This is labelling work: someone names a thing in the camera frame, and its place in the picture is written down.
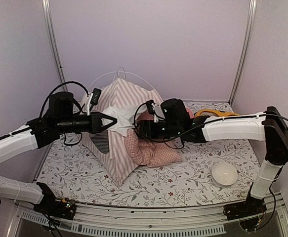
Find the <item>pink gingham cushion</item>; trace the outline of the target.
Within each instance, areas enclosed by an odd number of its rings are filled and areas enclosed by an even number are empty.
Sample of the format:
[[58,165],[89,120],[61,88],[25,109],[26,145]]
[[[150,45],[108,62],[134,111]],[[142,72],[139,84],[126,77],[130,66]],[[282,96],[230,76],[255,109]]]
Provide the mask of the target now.
[[179,152],[174,148],[174,142],[154,143],[138,138],[133,129],[127,131],[124,145],[128,156],[137,165],[159,167],[182,160]]

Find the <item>white tent pole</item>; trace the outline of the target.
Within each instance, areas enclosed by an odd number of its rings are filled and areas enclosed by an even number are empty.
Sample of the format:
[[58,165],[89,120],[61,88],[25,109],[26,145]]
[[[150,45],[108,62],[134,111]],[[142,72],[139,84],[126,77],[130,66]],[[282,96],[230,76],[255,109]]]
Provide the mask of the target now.
[[111,83],[116,81],[117,79],[124,79],[146,90],[156,89],[147,79],[136,73],[125,70],[123,66],[118,67],[115,71],[106,72],[96,77],[88,85],[88,88],[94,88],[94,87],[104,88],[107,85],[110,85]]

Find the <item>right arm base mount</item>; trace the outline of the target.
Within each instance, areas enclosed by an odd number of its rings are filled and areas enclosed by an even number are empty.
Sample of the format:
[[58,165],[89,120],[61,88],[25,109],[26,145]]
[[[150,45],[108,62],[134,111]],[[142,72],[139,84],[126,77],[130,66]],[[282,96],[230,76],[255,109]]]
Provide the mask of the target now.
[[263,199],[253,199],[227,204],[223,207],[223,214],[227,217],[227,220],[235,220],[257,215],[266,210]]

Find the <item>yellow double bowl stand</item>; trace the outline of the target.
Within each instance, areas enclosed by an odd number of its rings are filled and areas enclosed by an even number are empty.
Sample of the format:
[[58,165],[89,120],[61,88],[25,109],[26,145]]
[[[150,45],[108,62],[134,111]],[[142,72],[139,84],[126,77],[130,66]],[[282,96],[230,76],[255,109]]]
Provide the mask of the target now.
[[212,109],[199,110],[198,112],[194,114],[195,118],[201,117],[201,116],[232,117],[232,116],[239,116],[239,114],[234,113],[234,112],[212,110]]

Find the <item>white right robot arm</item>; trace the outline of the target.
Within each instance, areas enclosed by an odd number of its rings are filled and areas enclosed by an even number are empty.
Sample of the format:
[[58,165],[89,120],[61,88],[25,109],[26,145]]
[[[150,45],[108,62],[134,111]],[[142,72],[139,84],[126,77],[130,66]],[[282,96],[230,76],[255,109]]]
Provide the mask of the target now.
[[250,188],[249,198],[241,205],[241,211],[245,215],[252,215],[260,208],[260,200],[265,197],[276,176],[288,162],[288,126],[275,107],[271,106],[264,112],[251,115],[192,118],[179,99],[168,99],[159,107],[152,100],[145,105],[154,118],[134,123],[134,131],[141,139],[156,143],[177,138],[191,143],[224,139],[265,142],[264,162]]

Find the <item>pink round pet bowl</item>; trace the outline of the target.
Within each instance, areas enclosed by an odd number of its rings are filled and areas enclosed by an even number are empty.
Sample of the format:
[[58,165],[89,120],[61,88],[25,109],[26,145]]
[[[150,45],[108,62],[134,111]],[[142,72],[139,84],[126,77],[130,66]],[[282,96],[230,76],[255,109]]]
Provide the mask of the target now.
[[186,108],[186,111],[187,111],[189,117],[190,117],[191,119],[193,119],[193,118],[194,118],[193,112],[192,112],[190,109],[188,109],[188,108]]

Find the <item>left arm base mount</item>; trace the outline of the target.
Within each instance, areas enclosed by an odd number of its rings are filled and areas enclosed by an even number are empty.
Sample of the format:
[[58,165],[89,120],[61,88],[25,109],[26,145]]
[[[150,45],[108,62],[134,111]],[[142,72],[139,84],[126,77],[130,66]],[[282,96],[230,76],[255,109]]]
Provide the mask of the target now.
[[51,197],[44,197],[39,204],[34,204],[33,208],[41,214],[66,220],[74,219],[76,209],[76,202],[72,199],[58,200]]

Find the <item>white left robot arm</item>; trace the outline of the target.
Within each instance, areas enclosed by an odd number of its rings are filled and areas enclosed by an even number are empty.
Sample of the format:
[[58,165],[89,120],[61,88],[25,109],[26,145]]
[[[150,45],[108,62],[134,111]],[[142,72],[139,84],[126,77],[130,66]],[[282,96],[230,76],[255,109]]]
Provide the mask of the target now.
[[[0,164],[22,153],[41,149],[58,140],[61,135],[84,132],[101,133],[117,123],[117,119],[101,112],[93,112],[98,104],[101,90],[92,92],[79,82],[87,99],[83,105],[73,93],[58,91],[56,86],[43,102],[39,116],[17,130],[0,137]],[[48,214],[59,210],[53,191],[44,183],[25,183],[0,176],[0,199],[7,198],[40,205]]]

